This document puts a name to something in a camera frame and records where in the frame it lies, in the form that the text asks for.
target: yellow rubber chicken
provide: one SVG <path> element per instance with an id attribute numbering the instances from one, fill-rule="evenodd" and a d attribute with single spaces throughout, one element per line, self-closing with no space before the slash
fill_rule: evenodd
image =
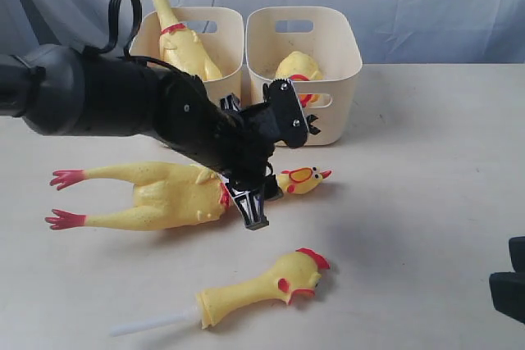
<path id="1" fill-rule="evenodd" d="M 293 81 L 322 80 L 322 73 L 317 62 L 301 51 L 293 51 L 277 67 L 276 79 L 289 78 Z M 319 100 L 320 94 L 300 94 L 301 105 L 306 107 Z"/>
<path id="2" fill-rule="evenodd" d="M 306 179 L 307 173 L 313 176 Z M 292 179 L 289 174 L 297 176 Z M 322 177 L 317 174 L 317 169 L 309 168 L 287 171 L 277 176 L 277 183 L 285 193 L 307 193 L 321 183 Z M 145 161 L 91 170 L 60 170 L 53 175 L 50 184 L 57 190 L 97 178 L 124 180 L 135 186 L 134 206 L 125 211 L 87 216 L 53 209 L 56 216 L 45 219 L 52 230 L 82 226 L 164 230 L 218 220 L 231 205 L 230 193 L 220 176 L 202 166 Z"/>
<path id="3" fill-rule="evenodd" d="M 325 257 L 309 248 L 297 249 L 281 256 L 269 270 L 254 279 L 197 293 L 197 305 L 191 309 L 118 325 L 111 330 L 110 335 L 133 334 L 182 321 L 198 321 L 204 330 L 217 325 L 233 311 L 252 303 L 277 299 L 290 305 L 296 295 L 313 297 L 322 277 L 319 271 L 329 269 L 330 264 Z"/>
<path id="4" fill-rule="evenodd" d="M 219 80 L 222 73 L 212 61 L 200 37 L 181 24 L 169 0 L 153 0 L 161 26 L 159 53 L 161 60 L 202 81 Z"/>

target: white table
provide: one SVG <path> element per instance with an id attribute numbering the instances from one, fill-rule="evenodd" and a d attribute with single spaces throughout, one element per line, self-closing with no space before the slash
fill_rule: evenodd
<path id="1" fill-rule="evenodd" d="M 525 66 L 365 66 L 348 131 L 326 148 L 279 148 L 276 170 L 332 169 L 309 198 L 267 204 L 271 222 L 162 232 L 51 231 L 52 208 L 120 210 L 130 186 L 90 180 L 61 192 L 59 169 L 189 162 L 144 137 L 47 138 L 0 124 L 0 348 L 517 349 L 490 273 L 511 270 L 525 234 Z M 309 247 L 336 267 L 316 300 L 241 310 L 213 330 L 166 327 L 109 338 L 196 291 L 266 270 Z"/>

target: black object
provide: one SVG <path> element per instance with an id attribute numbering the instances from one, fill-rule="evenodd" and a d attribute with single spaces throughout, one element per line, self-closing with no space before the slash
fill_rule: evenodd
<path id="1" fill-rule="evenodd" d="M 268 159 L 276 142 L 299 148 L 308 133 L 318 133 L 314 117 L 304 117 L 290 80 L 265 85 L 263 103 L 241 109 L 230 95 L 219 108 L 198 76 L 131 56 L 142 20 L 140 0 L 131 3 L 133 28 L 123 57 L 107 56 L 118 39 L 121 0 L 109 2 L 102 49 L 48 44 L 24 57 L 1 55 L 0 116 L 21 117 L 41 135 L 148 135 L 227 178 L 247 228 L 267 225 L 264 200 L 282 195 Z"/>
<path id="2" fill-rule="evenodd" d="M 496 272 L 489 278 L 494 308 L 525 324 L 525 237 L 509 240 L 515 272 Z"/>

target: white stick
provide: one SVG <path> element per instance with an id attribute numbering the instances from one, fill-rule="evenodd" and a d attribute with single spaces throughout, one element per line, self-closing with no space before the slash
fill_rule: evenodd
<path id="1" fill-rule="evenodd" d="M 186 309 L 185 311 L 174 313 L 169 316 L 154 317 L 145 321 L 118 325 L 111 329 L 110 336 L 133 334 L 135 332 L 151 330 L 153 328 L 172 325 L 182 321 L 194 321 L 195 323 L 198 323 L 201 321 L 201 318 L 200 309 L 197 305 L 195 305 Z"/>

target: white plastic bin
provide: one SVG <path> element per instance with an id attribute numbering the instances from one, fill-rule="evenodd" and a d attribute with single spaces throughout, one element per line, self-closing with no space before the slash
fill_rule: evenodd
<path id="1" fill-rule="evenodd" d="M 277 31 L 309 21 L 310 31 Z M 354 33 L 345 15 L 328 7 L 267 7 L 253 12 L 246 23 L 246 61 L 251 79 L 252 102 L 263 101 L 263 84 L 270 83 L 281 61 L 294 50 L 313 57 L 323 80 L 294 81 L 298 94 L 320 93 L 321 105 L 304 108 L 305 115 L 319 119 L 321 130 L 309 135 L 306 145 L 327 145 L 345 131 L 356 80 L 363 61 Z"/>
<path id="2" fill-rule="evenodd" d="M 242 15 L 225 7 L 177 7 L 173 8 L 177 19 L 193 25 L 215 25 L 212 33 L 199 33 L 209 56 L 219 67 L 223 78 L 206 81 L 204 85 L 209 99 L 219 105 L 221 98 L 234 93 L 241 99 L 241 72 L 244 60 L 244 21 Z M 157 13 L 147 14 L 131 46 L 131 55 L 159 58 L 158 40 L 161 27 Z"/>

